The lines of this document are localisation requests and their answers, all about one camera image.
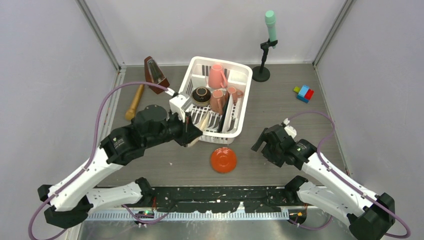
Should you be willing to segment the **red and cream saucer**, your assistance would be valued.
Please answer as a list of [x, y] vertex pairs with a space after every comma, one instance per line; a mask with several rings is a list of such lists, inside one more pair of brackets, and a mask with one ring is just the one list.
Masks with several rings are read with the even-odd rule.
[[[201, 118], [201, 120], [200, 120], [200, 122], [198, 123], [198, 125], [197, 125], [197, 127], [202, 131], [202, 132], [204, 132], [205, 131], [205, 129], [206, 129], [206, 127], [207, 127], [207, 124], [208, 124], [208, 122], [209, 122], [209, 120], [210, 120], [210, 116], [211, 116], [211, 114], [210, 114], [210, 112], [208, 111], [202, 118]], [[194, 146], [199, 140], [200, 140], [200, 136], [199, 137], [197, 137], [196, 139], [194, 139], [192, 142], [190, 142], [188, 145], [187, 145], [187, 147], [188, 148], [190, 148], [190, 147], [192, 147], [192, 146]]]

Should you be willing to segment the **red small plate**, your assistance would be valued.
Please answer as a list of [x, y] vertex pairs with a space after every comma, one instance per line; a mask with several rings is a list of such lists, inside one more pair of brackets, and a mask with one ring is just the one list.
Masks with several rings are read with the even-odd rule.
[[231, 148], [217, 148], [210, 156], [210, 165], [218, 173], [229, 173], [237, 166], [237, 155]]

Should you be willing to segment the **black patterned ceramic bowl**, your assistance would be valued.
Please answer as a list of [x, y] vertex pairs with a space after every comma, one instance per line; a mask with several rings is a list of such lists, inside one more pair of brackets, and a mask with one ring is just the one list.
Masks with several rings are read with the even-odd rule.
[[191, 93], [192, 103], [197, 107], [207, 107], [210, 104], [212, 93], [206, 87], [197, 87]]

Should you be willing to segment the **white round plate with lettering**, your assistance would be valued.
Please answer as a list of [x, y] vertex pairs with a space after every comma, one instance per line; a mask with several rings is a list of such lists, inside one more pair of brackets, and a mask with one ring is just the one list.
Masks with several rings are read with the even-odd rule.
[[233, 97], [230, 95], [228, 98], [228, 105], [225, 114], [225, 120], [222, 127], [222, 133], [233, 133], [237, 129], [236, 118], [234, 118], [235, 110], [234, 110], [234, 102]]

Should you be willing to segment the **white plastic dish rack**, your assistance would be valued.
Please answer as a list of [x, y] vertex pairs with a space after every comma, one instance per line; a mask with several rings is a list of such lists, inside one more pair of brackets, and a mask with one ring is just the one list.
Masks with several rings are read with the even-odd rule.
[[169, 89], [170, 110], [203, 130], [203, 142], [231, 144], [242, 132], [253, 77], [250, 67], [195, 56], [178, 91]]

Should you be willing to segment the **small pink cup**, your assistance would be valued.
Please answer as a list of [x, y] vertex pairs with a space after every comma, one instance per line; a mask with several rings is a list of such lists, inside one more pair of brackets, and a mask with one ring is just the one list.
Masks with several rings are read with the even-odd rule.
[[229, 95], [232, 96], [233, 104], [236, 105], [238, 102], [238, 99], [244, 96], [244, 92], [237, 89], [234, 86], [229, 86], [227, 88], [227, 92]]

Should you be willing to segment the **large pink mug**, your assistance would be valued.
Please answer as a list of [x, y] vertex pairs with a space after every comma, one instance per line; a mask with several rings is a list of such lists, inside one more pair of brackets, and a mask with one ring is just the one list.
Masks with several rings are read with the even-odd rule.
[[228, 86], [228, 80], [222, 65], [214, 64], [210, 67], [208, 85], [212, 89], [226, 88]]

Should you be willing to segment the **teal square plate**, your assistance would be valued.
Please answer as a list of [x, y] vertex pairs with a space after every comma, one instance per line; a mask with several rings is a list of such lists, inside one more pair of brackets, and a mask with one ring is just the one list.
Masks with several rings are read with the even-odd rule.
[[223, 113], [221, 115], [221, 119], [220, 119], [220, 122], [219, 122], [219, 125], [218, 125], [217, 133], [222, 133], [222, 131], [223, 131], [224, 123], [225, 123], [225, 119], [226, 119], [226, 115], [227, 115], [227, 109], [228, 109], [228, 106], [230, 104], [230, 100], [231, 100], [231, 97], [229, 96], [228, 99], [226, 100], [226, 103], [225, 103], [224, 108], [223, 108]]

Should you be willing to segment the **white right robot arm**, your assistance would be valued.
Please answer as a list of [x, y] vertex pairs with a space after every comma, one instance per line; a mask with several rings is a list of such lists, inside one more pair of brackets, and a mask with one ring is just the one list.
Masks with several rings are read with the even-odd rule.
[[274, 165], [296, 167], [326, 186], [325, 190], [302, 176], [285, 185], [285, 198], [291, 205], [314, 205], [345, 224], [358, 240], [380, 240], [394, 225], [395, 218], [381, 207], [395, 211], [395, 201], [387, 193], [376, 194], [361, 186], [333, 165], [305, 139], [295, 141], [296, 130], [276, 124], [264, 128], [251, 150], [260, 151]]

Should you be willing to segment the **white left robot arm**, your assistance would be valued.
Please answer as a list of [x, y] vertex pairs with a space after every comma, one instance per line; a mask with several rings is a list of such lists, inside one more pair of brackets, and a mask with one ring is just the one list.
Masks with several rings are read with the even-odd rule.
[[202, 134], [190, 115], [180, 119], [177, 113], [161, 106], [147, 106], [129, 125], [112, 130], [94, 150], [94, 155], [67, 178], [38, 188], [40, 200], [49, 204], [44, 211], [46, 222], [68, 229], [98, 210], [127, 204], [148, 207], [153, 202], [154, 191], [144, 177], [113, 188], [98, 188], [97, 184], [142, 157], [149, 148], [170, 141], [187, 147]]

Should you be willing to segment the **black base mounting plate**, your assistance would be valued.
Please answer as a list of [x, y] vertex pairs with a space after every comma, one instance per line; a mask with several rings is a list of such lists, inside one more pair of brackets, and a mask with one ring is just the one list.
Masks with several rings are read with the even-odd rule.
[[291, 190], [280, 186], [155, 187], [130, 207], [155, 208], [166, 213], [276, 213], [280, 207], [305, 206]]

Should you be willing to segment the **wooden pestle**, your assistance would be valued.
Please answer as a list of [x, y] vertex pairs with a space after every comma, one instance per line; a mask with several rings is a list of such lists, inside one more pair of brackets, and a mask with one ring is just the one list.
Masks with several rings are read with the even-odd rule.
[[135, 117], [144, 89], [145, 86], [143, 84], [139, 85], [139, 87], [137, 88], [134, 97], [131, 101], [131, 104], [124, 116], [127, 121], [131, 121]]

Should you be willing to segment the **brown wooden metronome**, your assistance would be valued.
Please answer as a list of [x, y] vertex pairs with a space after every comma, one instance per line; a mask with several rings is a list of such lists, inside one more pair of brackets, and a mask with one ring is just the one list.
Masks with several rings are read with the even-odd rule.
[[168, 79], [163, 74], [157, 62], [151, 56], [148, 56], [144, 59], [144, 75], [145, 75], [145, 80], [147, 82], [153, 83], [165, 88], [165, 89], [162, 89], [162, 88], [150, 85], [149, 88], [156, 94], [160, 94], [162, 92], [167, 91], [167, 88], [170, 86]]

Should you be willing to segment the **black microphone stand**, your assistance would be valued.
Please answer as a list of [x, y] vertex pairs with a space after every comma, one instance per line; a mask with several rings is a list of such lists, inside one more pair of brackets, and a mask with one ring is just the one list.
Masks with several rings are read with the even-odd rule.
[[271, 74], [268, 68], [265, 67], [265, 63], [268, 57], [269, 48], [275, 47], [278, 44], [278, 40], [270, 41], [268, 39], [266, 42], [260, 44], [262, 49], [262, 58], [261, 64], [252, 68], [252, 79], [256, 82], [263, 83], [269, 80]]

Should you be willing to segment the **mint green microphone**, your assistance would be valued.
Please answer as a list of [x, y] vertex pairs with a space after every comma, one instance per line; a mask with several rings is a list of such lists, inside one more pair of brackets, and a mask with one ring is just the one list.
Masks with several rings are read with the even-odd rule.
[[270, 42], [274, 42], [277, 40], [276, 33], [276, 15], [273, 10], [266, 11], [264, 15], [265, 24], [267, 27], [268, 38]]

